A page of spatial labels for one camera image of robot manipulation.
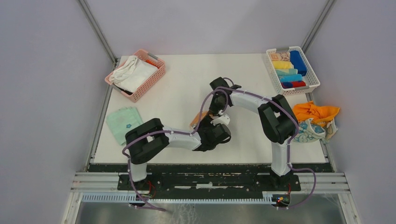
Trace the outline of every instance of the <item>gray floor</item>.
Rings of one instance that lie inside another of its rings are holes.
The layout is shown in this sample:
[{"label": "gray floor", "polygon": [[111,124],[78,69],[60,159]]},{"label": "gray floor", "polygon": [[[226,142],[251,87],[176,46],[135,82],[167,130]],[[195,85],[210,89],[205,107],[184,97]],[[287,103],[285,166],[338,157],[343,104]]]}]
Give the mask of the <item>gray floor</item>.
[{"label": "gray floor", "polygon": [[[292,195],[297,203],[303,195]],[[158,204],[167,212],[136,210],[120,203],[82,203],[78,224],[344,224],[337,195],[314,195],[306,204],[277,211],[255,204]]]}]

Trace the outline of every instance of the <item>white basket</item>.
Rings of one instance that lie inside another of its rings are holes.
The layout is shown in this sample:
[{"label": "white basket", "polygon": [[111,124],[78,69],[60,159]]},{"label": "white basket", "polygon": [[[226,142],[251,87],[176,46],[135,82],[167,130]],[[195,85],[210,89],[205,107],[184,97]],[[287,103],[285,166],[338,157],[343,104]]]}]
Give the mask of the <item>white basket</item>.
[{"label": "white basket", "polygon": [[[285,51],[291,51],[291,50],[297,50],[300,53],[300,56],[303,59],[305,66],[307,67],[307,74],[305,76],[303,76],[303,81],[306,83],[306,86],[284,89],[281,85],[281,82],[279,81],[278,75],[276,75],[276,71],[275,71],[275,68],[271,62],[269,54],[276,53],[277,51],[285,52]],[[277,93],[282,94],[284,96],[312,92],[316,87],[320,86],[318,77],[316,77],[315,73],[313,72],[313,69],[312,69],[311,65],[309,64],[307,58],[305,57],[303,50],[301,50],[301,47],[289,47],[289,48],[283,48],[283,49],[269,49],[269,50],[267,50],[265,66],[267,67],[267,71],[269,73],[269,76],[271,77],[272,84],[274,85]]]}]

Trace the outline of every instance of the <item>metal frame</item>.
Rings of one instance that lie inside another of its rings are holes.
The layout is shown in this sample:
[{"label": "metal frame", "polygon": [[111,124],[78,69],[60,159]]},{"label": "metal frame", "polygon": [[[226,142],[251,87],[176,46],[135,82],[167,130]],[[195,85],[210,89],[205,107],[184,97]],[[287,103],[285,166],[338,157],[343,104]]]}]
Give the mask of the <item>metal frame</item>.
[{"label": "metal frame", "polygon": [[[95,18],[93,17],[89,5],[86,0],[76,0],[81,6],[82,11],[87,17],[93,31],[98,37],[100,43],[105,49],[110,60],[113,62],[113,69],[115,68],[119,59],[117,59],[112,52],[105,36]],[[336,0],[327,0],[324,8],[315,20],[312,28],[310,29],[307,37],[305,38],[302,49],[307,52],[310,45],[312,44],[315,36],[317,35],[320,27],[323,25],[324,20],[332,9]],[[81,202],[114,202],[114,203],[141,203],[136,200],[136,194],[132,191],[121,191],[117,190],[119,175],[125,173],[88,173],[88,165],[93,161],[95,157],[96,148],[98,146],[100,132],[105,119],[105,114],[110,101],[112,88],[108,86],[106,95],[102,107],[102,111],[99,117],[97,129],[90,147],[90,152],[86,159],[85,172],[76,173],[69,199],[67,201],[66,210],[64,212],[61,222],[63,224],[75,223]],[[312,93],[306,94],[307,99],[313,100]],[[334,160],[331,155],[331,151],[326,145],[321,143],[325,158],[331,164],[334,171],[336,170]],[[292,194],[308,194],[313,186],[313,175],[310,173],[296,173],[298,175],[301,185],[301,191],[292,191]],[[341,207],[346,218],[347,224],[360,224],[359,219],[347,180],[344,173],[316,173],[317,175],[317,186],[314,194],[338,194],[341,202]],[[214,199],[214,200],[185,200],[185,199],[156,199],[151,200],[154,203],[269,203],[268,198],[273,194],[284,194],[286,192],[280,191],[264,191],[262,192],[263,199],[238,199],[225,200],[225,199]]]}]

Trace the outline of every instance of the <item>pink basket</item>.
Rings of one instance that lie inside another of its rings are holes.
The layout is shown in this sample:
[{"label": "pink basket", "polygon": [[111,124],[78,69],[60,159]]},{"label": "pink basket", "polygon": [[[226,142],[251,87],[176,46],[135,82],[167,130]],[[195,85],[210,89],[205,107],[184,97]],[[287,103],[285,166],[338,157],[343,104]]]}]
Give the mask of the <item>pink basket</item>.
[{"label": "pink basket", "polygon": [[105,78],[105,81],[115,90],[119,91],[122,95],[130,99],[132,102],[136,103],[140,99],[140,97],[142,97],[162,76],[165,75],[165,62],[143,49],[138,50],[133,55],[138,56],[139,59],[156,66],[158,70],[153,75],[151,75],[150,78],[148,78],[141,86],[139,86],[139,88],[137,88],[137,90],[132,93],[132,95],[127,94],[109,81],[109,77],[113,74],[113,72],[111,72]]}]

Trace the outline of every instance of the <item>white wall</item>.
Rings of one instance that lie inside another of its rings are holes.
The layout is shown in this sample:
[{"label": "white wall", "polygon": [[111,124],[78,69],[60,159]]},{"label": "white wall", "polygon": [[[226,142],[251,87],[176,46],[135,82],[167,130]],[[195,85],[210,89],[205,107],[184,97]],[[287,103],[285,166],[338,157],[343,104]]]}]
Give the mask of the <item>white wall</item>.
[{"label": "white wall", "polygon": [[260,53],[301,45],[326,0],[88,0],[117,57]]},{"label": "white wall", "polygon": [[341,107],[330,142],[365,224],[395,223],[396,1],[339,0],[308,51],[315,100]]},{"label": "white wall", "polygon": [[59,223],[110,69],[76,1],[1,1],[0,223]]}]

